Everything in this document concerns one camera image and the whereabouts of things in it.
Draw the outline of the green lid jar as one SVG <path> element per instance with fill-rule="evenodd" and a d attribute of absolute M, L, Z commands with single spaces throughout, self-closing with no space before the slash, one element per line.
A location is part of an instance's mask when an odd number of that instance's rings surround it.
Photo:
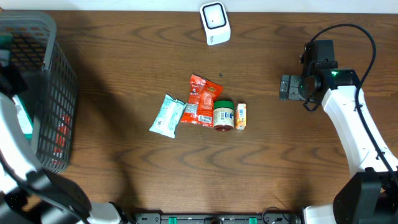
<path fill-rule="evenodd" d="M 228 100 L 214 102 L 213 129 L 230 131 L 234 128 L 234 103 Z"/>

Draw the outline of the light green wipes pack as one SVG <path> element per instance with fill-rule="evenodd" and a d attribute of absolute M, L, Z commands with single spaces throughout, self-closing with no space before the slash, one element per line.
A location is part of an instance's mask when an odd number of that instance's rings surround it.
<path fill-rule="evenodd" d="M 187 104 L 166 94 L 159 113 L 149 131 L 175 138 L 175 129 Z"/>

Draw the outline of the small orange box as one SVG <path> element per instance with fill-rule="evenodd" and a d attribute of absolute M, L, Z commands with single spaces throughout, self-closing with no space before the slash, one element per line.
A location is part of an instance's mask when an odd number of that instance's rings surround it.
<path fill-rule="evenodd" d="M 245 103 L 238 103 L 235 112 L 235 127 L 244 130 L 247 125 L 247 106 Z"/>

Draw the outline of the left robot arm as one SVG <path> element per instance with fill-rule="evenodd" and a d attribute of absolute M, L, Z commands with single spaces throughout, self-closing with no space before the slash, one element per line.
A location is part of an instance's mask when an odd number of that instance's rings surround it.
<path fill-rule="evenodd" d="M 14 97 L 26 90 L 1 50 L 1 223 L 130 223 L 114 203 L 94 203 L 74 182 L 43 168 L 18 120 Z"/>

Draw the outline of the red snack bag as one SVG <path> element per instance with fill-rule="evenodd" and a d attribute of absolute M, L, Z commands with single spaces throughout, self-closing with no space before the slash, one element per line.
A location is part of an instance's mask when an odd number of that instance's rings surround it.
<path fill-rule="evenodd" d="M 181 122 L 212 128 L 214 103 L 222 91 L 223 86 L 198 75 L 192 75 L 190 95 Z"/>

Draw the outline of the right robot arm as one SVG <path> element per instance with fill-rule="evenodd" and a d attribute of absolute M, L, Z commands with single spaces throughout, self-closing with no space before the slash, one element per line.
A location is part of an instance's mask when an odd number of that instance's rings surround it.
<path fill-rule="evenodd" d="M 304 208 L 303 223 L 397 223 L 397 157 L 373 121 L 356 72 L 338 68 L 332 40 L 305 44 L 301 75 L 283 75 L 281 100 L 322 107 L 349 165 L 350 180 L 330 204 Z"/>

